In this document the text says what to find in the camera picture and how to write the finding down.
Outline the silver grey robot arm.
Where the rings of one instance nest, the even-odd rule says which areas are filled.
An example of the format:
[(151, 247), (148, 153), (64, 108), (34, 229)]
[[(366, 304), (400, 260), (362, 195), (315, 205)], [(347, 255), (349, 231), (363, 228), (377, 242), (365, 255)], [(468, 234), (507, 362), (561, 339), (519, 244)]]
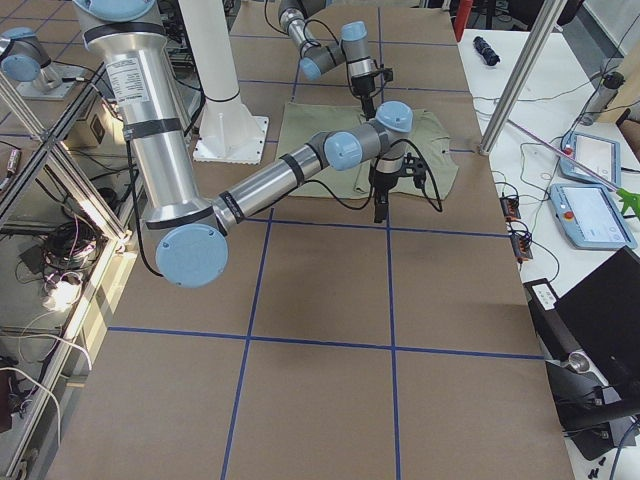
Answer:
[(123, 136), (141, 170), (149, 207), (147, 231), (155, 243), (148, 269), (183, 288), (205, 286), (225, 270), (230, 230), (259, 214), (324, 169), (369, 167), (367, 201), (376, 222), (388, 216), (389, 194), (400, 178), (425, 182), (426, 164), (407, 152), (413, 112), (404, 103), (373, 102), (375, 80), (392, 78), (369, 50), (364, 23), (341, 29), (330, 45), (307, 31), (321, 1), (284, 1), (278, 24), (299, 53), (309, 79), (342, 66), (361, 102), (361, 123), (321, 131), (298, 148), (262, 161), (269, 121), (244, 104), (222, 5), (179, 5), (201, 100), (198, 138), (189, 147), (167, 58), (168, 36), (155, 1), (78, 1), (74, 5), (85, 47), (102, 58), (122, 115)]
[(310, 25), (318, 20), (315, 14), (328, 7), (329, 1), (282, 1), (278, 7), (280, 30), (295, 44), (299, 67), (305, 77), (314, 81), (325, 73), (344, 66), (348, 88), (358, 99), (364, 117), (376, 114), (374, 97), (393, 80), (393, 70), (378, 63), (370, 54), (368, 31), (362, 21), (341, 28), (341, 34), (323, 43), (311, 33)]

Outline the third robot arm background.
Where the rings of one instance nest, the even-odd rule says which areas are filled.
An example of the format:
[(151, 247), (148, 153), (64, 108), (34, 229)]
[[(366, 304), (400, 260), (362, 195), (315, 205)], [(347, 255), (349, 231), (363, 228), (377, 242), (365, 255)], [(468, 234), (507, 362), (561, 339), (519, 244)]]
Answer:
[(1, 34), (1, 71), (25, 99), (61, 101), (86, 69), (54, 63), (33, 30), (16, 27)]

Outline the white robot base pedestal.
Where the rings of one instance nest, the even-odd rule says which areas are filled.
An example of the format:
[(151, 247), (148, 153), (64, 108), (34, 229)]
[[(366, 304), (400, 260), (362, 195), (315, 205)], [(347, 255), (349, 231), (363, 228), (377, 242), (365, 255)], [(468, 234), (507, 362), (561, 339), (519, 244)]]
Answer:
[(223, 3), (179, 3), (205, 97), (194, 159), (255, 165), (261, 161), (269, 119), (243, 103)]

